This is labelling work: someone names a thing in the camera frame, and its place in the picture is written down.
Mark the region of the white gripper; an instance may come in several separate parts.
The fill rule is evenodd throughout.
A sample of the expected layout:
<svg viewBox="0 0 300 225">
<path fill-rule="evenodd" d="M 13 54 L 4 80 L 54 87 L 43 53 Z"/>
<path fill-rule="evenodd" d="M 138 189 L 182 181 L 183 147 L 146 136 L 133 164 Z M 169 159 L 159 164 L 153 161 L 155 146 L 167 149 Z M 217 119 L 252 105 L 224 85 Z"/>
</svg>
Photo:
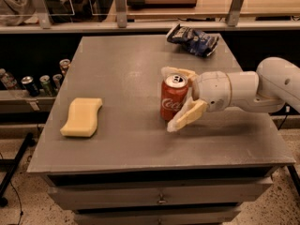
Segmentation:
<svg viewBox="0 0 300 225">
<path fill-rule="evenodd" d="M 163 67 L 161 74 L 167 77 L 171 73 L 179 73 L 192 85 L 192 97 L 189 97 L 182 109 L 168 123 L 167 131 L 175 132 L 198 120 L 203 113 L 225 110 L 231 101 L 231 83 L 226 73 L 221 71 L 204 72 L 199 75 L 189 69 Z"/>
</svg>

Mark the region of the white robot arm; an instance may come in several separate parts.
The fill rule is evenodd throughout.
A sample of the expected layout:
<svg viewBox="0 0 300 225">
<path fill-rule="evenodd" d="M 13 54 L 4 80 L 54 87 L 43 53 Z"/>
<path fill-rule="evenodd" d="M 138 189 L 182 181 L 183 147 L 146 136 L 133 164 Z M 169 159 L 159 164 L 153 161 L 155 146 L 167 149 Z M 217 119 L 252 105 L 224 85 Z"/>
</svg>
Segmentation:
<svg viewBox="0 0 300 225">
<path fill-rule="evenodd" d="M 164 67 L 165 76 L 177 72 L 191 85 L 192 95 L 168 123 L 175 132 L 198 120 L 203 113 L 238 107 L 250 113 L 275 113 L 286 104 L 300 112 L 300 67 L 278 57 L 261 61 L 254 71 L 225 73 Z"/>
</svg>

